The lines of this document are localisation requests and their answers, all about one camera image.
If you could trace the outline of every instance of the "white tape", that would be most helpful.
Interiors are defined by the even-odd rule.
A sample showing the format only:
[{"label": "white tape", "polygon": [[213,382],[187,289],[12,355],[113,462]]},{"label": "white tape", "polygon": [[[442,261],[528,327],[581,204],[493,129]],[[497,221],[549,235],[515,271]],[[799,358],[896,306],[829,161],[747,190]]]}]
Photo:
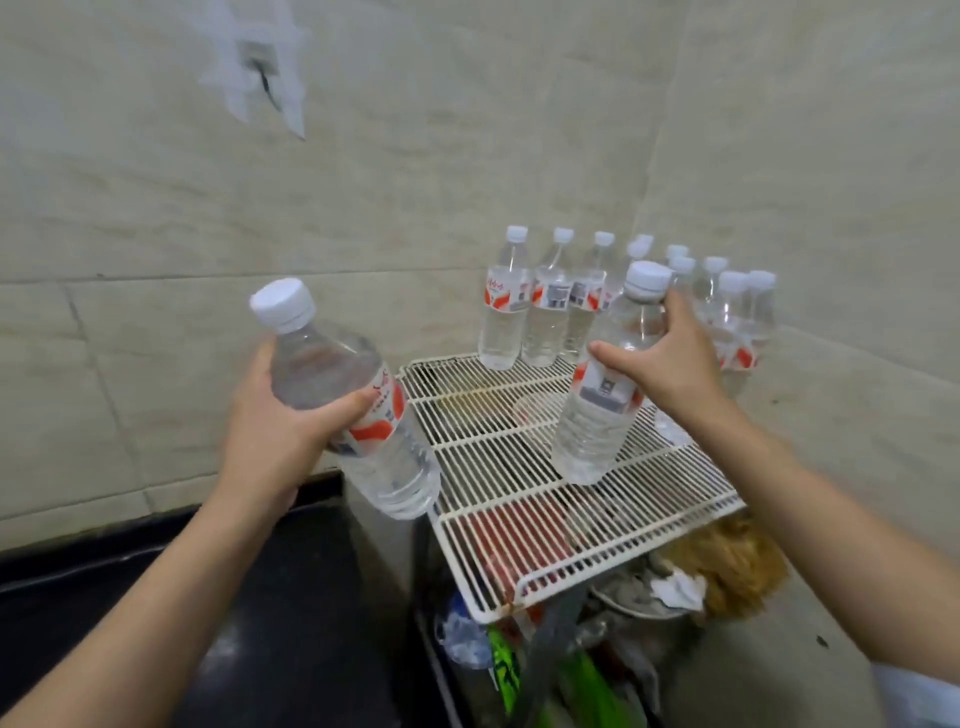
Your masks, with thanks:
[{"label": "white tape", "polygon": [[309,35],[294,24],[286,0],[274,0],[273,24],[245,23],[233,14],[228,0],[207,0],[206,14],[192,25],[198,33],[210,38],[216,60],[200,78],[200,83],[220,87],[228,111],[249,123],[246,95],[259,89],[259,75],[243,65],[240,44],[244,42],[272,45],[276,53],[276,76],[270,78],[272,91],[283,110],[287,128],[304,137],[303,99],[306,88],[300,82],[297,51]]}]

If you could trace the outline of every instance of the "white sleeve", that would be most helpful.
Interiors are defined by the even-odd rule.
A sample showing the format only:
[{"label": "white sleeve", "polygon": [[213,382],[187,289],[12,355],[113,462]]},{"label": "white sleeve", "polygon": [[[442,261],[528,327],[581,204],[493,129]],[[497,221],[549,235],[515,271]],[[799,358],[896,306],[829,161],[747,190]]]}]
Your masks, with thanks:
[{"label": "white sleeve", "polygon": [[889,665],[873,669],[889,728],[960,728],[960,686]]}]

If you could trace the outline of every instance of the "water bottle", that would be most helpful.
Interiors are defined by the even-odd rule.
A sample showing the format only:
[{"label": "water bottle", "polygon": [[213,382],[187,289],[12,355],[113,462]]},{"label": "water bottle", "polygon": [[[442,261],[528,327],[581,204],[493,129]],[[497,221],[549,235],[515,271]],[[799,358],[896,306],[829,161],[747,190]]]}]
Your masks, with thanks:
[{"label": "water bottle", "polygon": [[330,439],[344,474],[374,507],[395,519],[426,512],[440,492],[440,466],[406,406],[403,388],[365,336],[322,319],[299,279],[275,280],[250,308],[276,331],[270,374],[274,395],[293,409],[314,409],[362,387],[379,397],[359,422]]},{"label": "water bottle", "polygon": [[710,338],[713,339],[720,363],[720,381],[731,398],[736,398],[743,391],[754,359],[744,305],[746,291],[746,273],[721,273],[708,323]]},{"label": "water bottle", "polygon": [[593,235],[593,248],[573,274],[570,288],[570,320],[566,325],[563,357],[571,364],[580,360],[584,337],[600,310],[603,284],[607,272],[613,267],[612,232],[598,231]]},{"label": "water bottle", "polygon": [[747,291],[750,295],[750,319],[747,335],[753,347],[756,366],[763,350],[777,327],[774,318],[774,289],[777,287],[777,275],[769,271],[751,271],[747,274]]},{"label": "water bottle", "polygon": [[727,270],[729,261],[724,257],[711,255],[704,258],[703,270],[693,281],[694,311],[705,324],[715,313],[718,305],[720,274]]},{"label": "water bottle", "polygon": [[572,230],[556,228],[553,245],[534,271],[534,293],[520,351],[520,358],[532,367],[549,367],[564,344],[573,283],[566,251],[571,240]]},{"label": "water bottle", "polygon": [[[683,294],[691,304],[693,303],[693,272],[696,267],[697,261],[692,257],[677,255],[670,259],[670,270],[673,273],[670,287]],[[674,419],[661,409],[658,409],[654,415],[654,428],[665,440],[676,446],[687,445],[693,440],[686,430],[677,425]]]},{"label": "water bottle", "polygon": [[666,255],[663,257],[663,265],[670,267],[670,261],[675,257],[687,257],[690,255],[690,249],[686,245],[668,245]]},{"label": "water bottle", "polygon": [[[646,350],[666,331],[663,294],[670,269],[649,260],[630,266],[623,295],[597,317],[588,341]],[[607,369],[588,352],[573,374],[553,441],[553,467],[567,481],[591,485],[613,467],[643,393],[629,377]]]},{"label": "water bottle", "polygon": [[496,264],[487,269],[483,324],[477,345],[480,363],[487,369],[510,369],[520,355],[531,282],[527,229],[511,225]]},{"label": "water bottle", "polygon": [[610,304],[621,293],[623,293],[623,283],[627,279],[627,271],[630,264],[635,260],[642,260],[650,254],[650,249],[654,245],[653,235],[638,235],[630,245],[627,246],[627,256],[624,260],[614,265],[607,271],[607,278],[603,284],[603,295],[600,299],[600,310],[606,311]]}]

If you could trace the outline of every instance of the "wire shelf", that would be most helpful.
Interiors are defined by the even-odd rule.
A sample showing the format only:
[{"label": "wire shelf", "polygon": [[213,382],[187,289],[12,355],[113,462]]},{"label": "wire shelf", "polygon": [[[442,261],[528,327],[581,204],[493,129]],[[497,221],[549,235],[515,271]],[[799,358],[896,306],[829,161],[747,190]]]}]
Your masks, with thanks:
[{"label": "wire shelf", "polygon": [[641,408],[599,483],[576,486],[550,463],[573,377],[561,360],[486,369],[476,354],[400,369],[443,469],[428,511],[474,619],[489,624],[743,507],[695,444],[675,447]]}]

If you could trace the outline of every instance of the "left hand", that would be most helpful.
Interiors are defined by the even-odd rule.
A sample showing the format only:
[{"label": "left hand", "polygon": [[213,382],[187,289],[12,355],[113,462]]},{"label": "left hand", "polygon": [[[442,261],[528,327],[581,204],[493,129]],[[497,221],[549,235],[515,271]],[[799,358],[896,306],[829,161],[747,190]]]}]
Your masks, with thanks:
[{"label": "left hand", "polygon": [[233,393],[214,496],[280,516],[293,504],[330,437],[365,415],[377,393],[367,387],[317,409],[292,409],[271,390],[275,346],[274,337],[260,345]]}]

